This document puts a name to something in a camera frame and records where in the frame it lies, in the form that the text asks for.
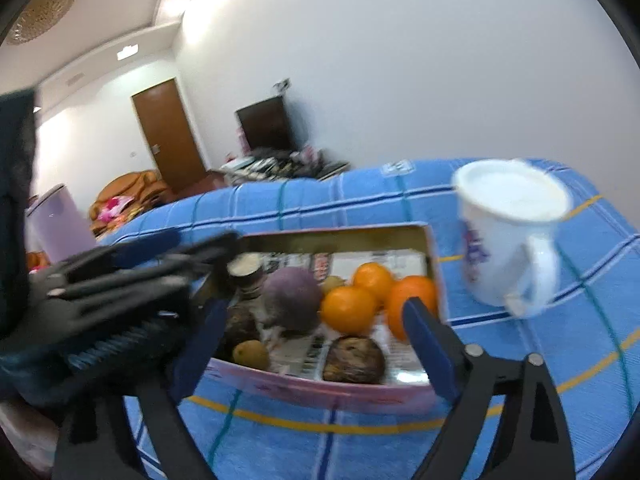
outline newspaper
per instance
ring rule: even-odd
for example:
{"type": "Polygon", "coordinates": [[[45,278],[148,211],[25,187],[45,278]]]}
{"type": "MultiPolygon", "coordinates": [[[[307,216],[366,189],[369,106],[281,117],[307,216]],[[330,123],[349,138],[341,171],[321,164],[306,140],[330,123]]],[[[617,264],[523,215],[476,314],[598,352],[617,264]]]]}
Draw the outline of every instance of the newspaper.
{"type": "MultiPolygon", "coordinates": [[[[347,282],[356,269],[366,262],[378,262],[396,278],[426,274],[424,254],[413,250],[364,251],[333,254],[263,253],[262,265],[266,274],[281,267],[309,269],[318,282],[327,276],[340,276],[347,282]]],[[[322,368],[331,343],[340,333],[321,324],[313,333],[303,337],[284,337],[281,327],[264,329],[266,313],[261,298],[243,301],[258,321],[262,340],[271,357],[271,371],[299,378],[322,380],[322,368]]],[[[383,384],[428,384],[418,357],[410,345],[395,339],[379,315],[370,337],[380,346],[386,359],[386,377],[383,384]]]]}

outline purple fruit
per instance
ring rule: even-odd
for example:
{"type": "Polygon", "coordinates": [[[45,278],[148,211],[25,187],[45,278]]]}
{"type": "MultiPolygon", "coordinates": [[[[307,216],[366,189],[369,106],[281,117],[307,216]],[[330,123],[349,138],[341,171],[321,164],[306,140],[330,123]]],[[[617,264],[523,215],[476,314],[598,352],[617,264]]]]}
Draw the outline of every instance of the purple fruit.
{"type": "Polygon", "coordinates": [[[307,332],[320,323],[318,310],[322,290],[311,272],[299,267],[283,267],[270,274],[262,286],[268,324],[286,330],[307,332]]]}

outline doorway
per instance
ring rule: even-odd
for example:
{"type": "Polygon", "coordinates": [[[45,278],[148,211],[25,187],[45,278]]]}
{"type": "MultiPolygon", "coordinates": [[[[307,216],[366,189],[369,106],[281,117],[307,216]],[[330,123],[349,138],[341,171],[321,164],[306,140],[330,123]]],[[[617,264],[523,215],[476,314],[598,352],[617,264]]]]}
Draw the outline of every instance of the doorway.
{"type": "Polygon", "coordinates": [[[207,175],[175,79],[131,97],[156,166],[174,193],[207,175]]]}

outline mug lid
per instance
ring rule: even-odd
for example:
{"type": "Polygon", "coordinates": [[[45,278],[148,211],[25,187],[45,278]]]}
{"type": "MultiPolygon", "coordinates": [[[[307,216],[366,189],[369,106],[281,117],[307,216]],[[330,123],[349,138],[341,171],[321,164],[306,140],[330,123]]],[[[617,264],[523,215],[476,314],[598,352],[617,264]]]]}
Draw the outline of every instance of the mug lid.
{"type": "Polygon", "coordinates": [[[555,222],[571,210],[560,180],[519,159],[471,162],[452,182],[465,201],[514,222],[555,222]]]}
{"type": "Polygon", "coordinates": [[[31,204],[28,208],[27,208],[27,216],[31,216],[31,213],[33,213],[34,211],[36,211],[36,209],[41,206],[42,204],[44,204],[49,198],[51,198],[52,196],[54,196],[57,192],[59,192],[63,187],[65,187],[64,184],[58,184],[57,186],[52,187],[51,189],[49,189],[44,195],[38,197],[38,199],[36,200],[36,202],[34,202],[33,204],[31,204]]]}

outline dried fruit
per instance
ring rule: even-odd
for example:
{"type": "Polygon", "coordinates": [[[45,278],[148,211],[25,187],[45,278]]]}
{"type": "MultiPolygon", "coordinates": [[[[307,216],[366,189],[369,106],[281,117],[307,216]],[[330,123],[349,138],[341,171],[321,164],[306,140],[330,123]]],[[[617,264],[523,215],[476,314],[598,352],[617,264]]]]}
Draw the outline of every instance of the dried fruit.
{"type": "Polygon", "coordinates": [[[380,384],[385,370],[385,355],[373,339],[344,336],[331,344],[322,378],[339,383],[380,384]]]}
{"type": "Polygon", "coordinates": [[[215,357],[231,361],[234,348],[251,339],[260,339],[254,314],[242,304],[229,307],[226,311],[225,334],[218,345],[215,357]]]}

